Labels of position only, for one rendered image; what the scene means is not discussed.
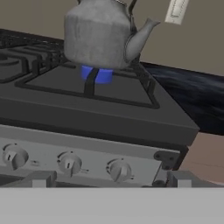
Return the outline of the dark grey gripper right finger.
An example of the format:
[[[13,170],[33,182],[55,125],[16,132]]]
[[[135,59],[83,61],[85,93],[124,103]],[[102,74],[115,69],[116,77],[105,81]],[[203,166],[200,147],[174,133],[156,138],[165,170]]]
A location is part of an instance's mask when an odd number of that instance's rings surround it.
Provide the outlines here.
[[[221,187],[219,184],[215,184],[196,177],[190,171],[168,171],[167,186],[177,188]]]

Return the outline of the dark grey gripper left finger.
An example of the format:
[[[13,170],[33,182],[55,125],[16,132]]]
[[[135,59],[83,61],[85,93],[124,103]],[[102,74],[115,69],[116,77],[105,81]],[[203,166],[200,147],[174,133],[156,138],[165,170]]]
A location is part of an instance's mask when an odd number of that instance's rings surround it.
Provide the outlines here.
[[[57,179],[56,171],[34,171],[19,181],[7,184],[7,187],[54,187]]]

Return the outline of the grey stove knob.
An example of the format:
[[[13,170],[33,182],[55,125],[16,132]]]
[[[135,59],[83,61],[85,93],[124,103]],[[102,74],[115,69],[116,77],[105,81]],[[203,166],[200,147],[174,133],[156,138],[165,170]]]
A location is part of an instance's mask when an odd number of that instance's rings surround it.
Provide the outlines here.
[[[28,152],[17,144],[7,144],[3,147],[3,161],[13,171],[24,166],[28,158]]]
[[[122,183],[131,178],[130,165],[123,158],[112,159],[107,163],[106,171],[116,183]]]
[[[74,151],[64,151],[58,155],[59,169],[68,177],[81,171],[82,161]]]

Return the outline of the black and grey stove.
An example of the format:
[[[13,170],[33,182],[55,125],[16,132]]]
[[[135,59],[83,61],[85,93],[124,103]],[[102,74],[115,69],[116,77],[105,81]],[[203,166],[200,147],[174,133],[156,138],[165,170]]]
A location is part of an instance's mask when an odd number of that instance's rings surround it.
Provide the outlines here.
[[[60,39],[0,29],[0,177],[9,184],[55,171],[65,186],[163,187],[199,132],[198,126],[141,64],[114,71],[109,84],[87,80],[68,61]],[[3,147],[28,152],[13,171]],[[58,155],[74,151],[79,173],[65,175]],[[131,178],[116,183],[107,163],[123,158]]]

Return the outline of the grey metal kettle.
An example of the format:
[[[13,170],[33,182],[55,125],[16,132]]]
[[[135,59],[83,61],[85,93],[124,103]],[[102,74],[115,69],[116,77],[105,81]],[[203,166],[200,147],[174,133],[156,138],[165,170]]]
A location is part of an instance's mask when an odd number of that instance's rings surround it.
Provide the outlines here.
[[[121,0],[77,0],[64,19],[64,54],[81,65],[124,69],[136,59],[157,21],[137,29],[133,8]]]

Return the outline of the blue burner flame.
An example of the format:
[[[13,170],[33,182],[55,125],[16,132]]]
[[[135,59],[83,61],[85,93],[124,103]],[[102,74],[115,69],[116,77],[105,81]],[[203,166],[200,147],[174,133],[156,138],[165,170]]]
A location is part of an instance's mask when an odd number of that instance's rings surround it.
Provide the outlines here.
[[[81,67],[81,77],[85,80],[90,72],[93,70],[91,66]],[[100,69],[95,82],[100,84],[110,83],[112,81],[113,71],[111,69]]]

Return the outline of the white wall socket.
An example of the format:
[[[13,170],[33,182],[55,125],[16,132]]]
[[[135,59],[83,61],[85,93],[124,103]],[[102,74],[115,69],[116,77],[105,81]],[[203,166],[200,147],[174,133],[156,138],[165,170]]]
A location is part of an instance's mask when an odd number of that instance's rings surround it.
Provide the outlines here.
[[[166,13],[165,22],[181,25],[189,0],[171,0]]]

